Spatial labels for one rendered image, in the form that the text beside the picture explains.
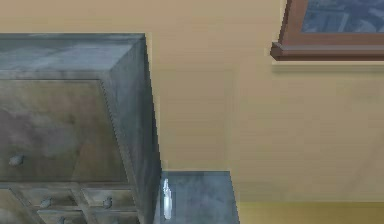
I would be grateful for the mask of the clear spray bottle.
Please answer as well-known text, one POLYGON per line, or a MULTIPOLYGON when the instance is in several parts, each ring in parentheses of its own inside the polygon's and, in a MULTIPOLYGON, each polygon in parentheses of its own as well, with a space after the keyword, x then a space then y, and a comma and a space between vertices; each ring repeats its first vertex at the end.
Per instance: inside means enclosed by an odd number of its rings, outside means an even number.
POLYGON ((163 214, 166 220, 172 218, 172 191, 168 179, 165 179, 163 183, 163 214))

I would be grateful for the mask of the brown framed window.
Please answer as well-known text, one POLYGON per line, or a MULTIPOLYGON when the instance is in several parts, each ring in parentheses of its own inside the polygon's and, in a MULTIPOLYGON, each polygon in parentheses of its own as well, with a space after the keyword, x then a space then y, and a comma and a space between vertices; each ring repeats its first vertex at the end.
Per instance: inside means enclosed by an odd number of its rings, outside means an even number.
POLYGON ((384 0, 287 0, 277 61, 384 61, 384 0))

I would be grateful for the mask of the grey wooden cupboard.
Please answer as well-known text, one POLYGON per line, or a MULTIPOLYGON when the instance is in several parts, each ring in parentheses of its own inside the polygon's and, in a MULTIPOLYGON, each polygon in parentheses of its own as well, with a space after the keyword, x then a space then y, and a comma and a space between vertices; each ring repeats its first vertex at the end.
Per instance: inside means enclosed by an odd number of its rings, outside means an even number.
POLYGON ((153 224, 142 33, 0 33, 0 224, 153 224))

